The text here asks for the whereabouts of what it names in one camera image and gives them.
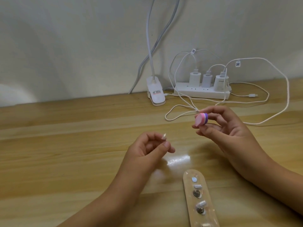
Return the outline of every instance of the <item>cable tag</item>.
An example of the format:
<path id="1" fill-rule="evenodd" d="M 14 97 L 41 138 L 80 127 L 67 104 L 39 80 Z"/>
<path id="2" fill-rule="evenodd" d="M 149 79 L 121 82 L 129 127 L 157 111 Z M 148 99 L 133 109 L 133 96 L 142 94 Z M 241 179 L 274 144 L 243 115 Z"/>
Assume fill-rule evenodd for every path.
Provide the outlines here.
<path id="1" fill-rule="evenodd" d="M 241 61 L 236 62 L 236 67 L 241 67 Z"/>

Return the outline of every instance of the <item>wall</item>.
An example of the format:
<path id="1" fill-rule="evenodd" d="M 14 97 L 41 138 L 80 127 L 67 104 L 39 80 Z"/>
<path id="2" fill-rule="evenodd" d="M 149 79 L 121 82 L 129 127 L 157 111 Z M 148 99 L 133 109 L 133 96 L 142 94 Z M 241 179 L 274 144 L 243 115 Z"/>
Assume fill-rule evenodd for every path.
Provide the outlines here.
<path id="1" fill-rule="evenodd" d="M 151 0 L 0 0 L 0 106 L 126 93 L 147 55 L 145 23 Z M 151 45 L 175 0 L 156 0 Z M 154 54 L 155 72 L 169 87 L 176 53 L 197 54 L 199 69 L 241 57 L 265 57 L 287 76 L 303 76 L 303 0 L 181 0 Z M 178 57 L 172 69 L 176 68 Z M 177 80 L 188 80 L 189 57 Z M 149 63 L 135 92 L 145 91 Z M 280 78 L 262 61 L 229 68 L 231 80 Z"/>

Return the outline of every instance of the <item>wooden tabletop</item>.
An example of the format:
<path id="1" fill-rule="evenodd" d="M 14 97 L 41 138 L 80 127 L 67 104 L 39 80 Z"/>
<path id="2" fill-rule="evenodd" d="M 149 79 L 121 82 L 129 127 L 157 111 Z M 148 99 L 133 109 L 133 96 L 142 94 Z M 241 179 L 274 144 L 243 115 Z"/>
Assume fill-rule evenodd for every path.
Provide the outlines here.
<path id="1" fill-rule="evenodd" d="M 303 79 L 290 83 L 289 109 L 249 128 L 275 161 L 303 174 Z M 245 122 L 260 122 L 285 107 L 285 80 L 258 84 L 270 92 L 268 103 L 229 105 Z M 233 93 L 266 97 L 244 84 L 233 85 Z M 0 226 L 64 221 L 108 187 L 128 146 L 144 131 L 167 133 L 176 153 L 164 157 L 123 226 L 189 226 L 182 182 L 187 169 L 205 176 L 221 227 L 302 226 L 302 217 L 245 181 L 212 141 L 195 134 L 193 116 L 165 121 L 179 103 L 169 96 L 154 107 L 146 93 L 136 93 L 0 108 Z M 169 117 L 184 111 L 176 108 Z"/>

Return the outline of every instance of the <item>fingernail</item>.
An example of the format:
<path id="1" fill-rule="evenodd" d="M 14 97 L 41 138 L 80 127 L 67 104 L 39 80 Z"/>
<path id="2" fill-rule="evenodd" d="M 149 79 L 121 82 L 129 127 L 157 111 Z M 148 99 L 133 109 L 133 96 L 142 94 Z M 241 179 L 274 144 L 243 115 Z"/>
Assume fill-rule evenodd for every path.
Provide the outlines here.
<path id="1" fill-rule="evenodd" d="M 164 143 L 164 146 L 165 146 L 165 147 L 169 147 L 169 145 L 170 145 L 170 143 L 169 143 L 168 141 L 166 141 L 166 142 Z"/>

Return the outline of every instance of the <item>gray cable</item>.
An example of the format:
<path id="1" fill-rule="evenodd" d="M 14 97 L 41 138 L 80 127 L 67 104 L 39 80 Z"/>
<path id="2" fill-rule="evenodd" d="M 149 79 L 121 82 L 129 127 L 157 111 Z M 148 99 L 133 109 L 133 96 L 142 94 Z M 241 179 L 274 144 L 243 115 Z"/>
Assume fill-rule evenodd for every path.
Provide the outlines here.
<path id="1" fill-rule="evenodd" d="M 165 31 L 167 30 L 167 28 L 168 28 L 169 25 L 171 24 L 172 20 L 174 19 L 175 14 L 176 14 L 176 11 L 177 11 L 178 6 L 179 6 L 179 2 L 180 2 L 180 0 L 177 0 L 176 5 L 175 5 L 175 8 L 174 8 L 174 11 L 173 11 L 173 13 L 172 13 L 172 17 L 170 18 L 169 22 L 166 24 L 166 26 L 164 27 L 164 29 L 161 31 L 160 36 L 158 37 L 158 39 L 157 39 L 156 43 L 154 44 L 153 48 L 151 49 L 151 53 L 154 52 L 154 50 L 156 49 L 156 47 L 157 47 L 159 41 L 161 40 L 163 34 L 165 33 Z M 141 68 L 142 68 L 142 66 L 145 64 L 145 62 L 148 60 L 148 58 L 149 58 L 149 56 L 147 55 L 147 56 L 145 57 L 145 59 L 142 61 L 142 63 L 140 64 L 140 66 L 139 66 L 139 68 L 138 68 L 137 78 L 136 78 L 136 80 L 135 80 L 135 82 L 134 82 L 134 85 L 133 85 L 133 86 L 131 87 L 131 89 L 129 90 L 129 92 L 128 92 L 129 94 L 133 91 L 133 89 L 134 89 L 135 86 L 137 85 L 137 83 L 138 83 L 138 81 L 139 81 L 139 78 L 140 78 Z"/>

